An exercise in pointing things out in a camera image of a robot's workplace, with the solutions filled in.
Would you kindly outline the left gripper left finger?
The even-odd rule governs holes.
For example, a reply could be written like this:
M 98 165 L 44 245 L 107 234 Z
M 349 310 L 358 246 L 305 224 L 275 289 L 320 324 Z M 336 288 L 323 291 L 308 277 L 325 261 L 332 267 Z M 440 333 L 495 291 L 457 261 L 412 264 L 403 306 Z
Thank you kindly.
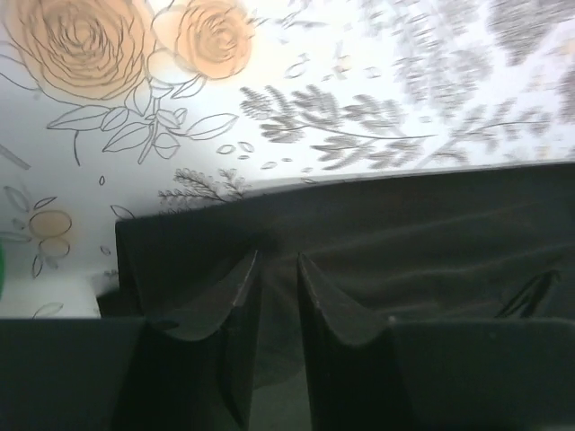
M 260 264 L 161 315 L 2 320 L 2 429 L 247 429 Z

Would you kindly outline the black t shirt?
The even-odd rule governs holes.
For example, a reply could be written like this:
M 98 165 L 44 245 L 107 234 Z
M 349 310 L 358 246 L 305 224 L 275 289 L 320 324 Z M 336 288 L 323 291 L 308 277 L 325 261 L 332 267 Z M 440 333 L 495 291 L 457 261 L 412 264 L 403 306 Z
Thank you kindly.
M 98 299 L 105 317 L 168 313 L 247 253 L 260 254 L 245 430 L 315 430 L 297 298 L 300 256 L 379 315 L 574 324 L 569 163 L 307 186 L 125 220 L 116 245 L 119 287 Z

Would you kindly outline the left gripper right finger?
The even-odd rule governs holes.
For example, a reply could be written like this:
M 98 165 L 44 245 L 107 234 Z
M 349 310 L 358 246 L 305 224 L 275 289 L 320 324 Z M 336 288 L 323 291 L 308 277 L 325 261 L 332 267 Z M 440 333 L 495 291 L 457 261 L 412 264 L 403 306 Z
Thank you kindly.
M 574 324 L 376 314 L 306 256 L 297 298 L 315 430 L 560 430 L 574 424 Z

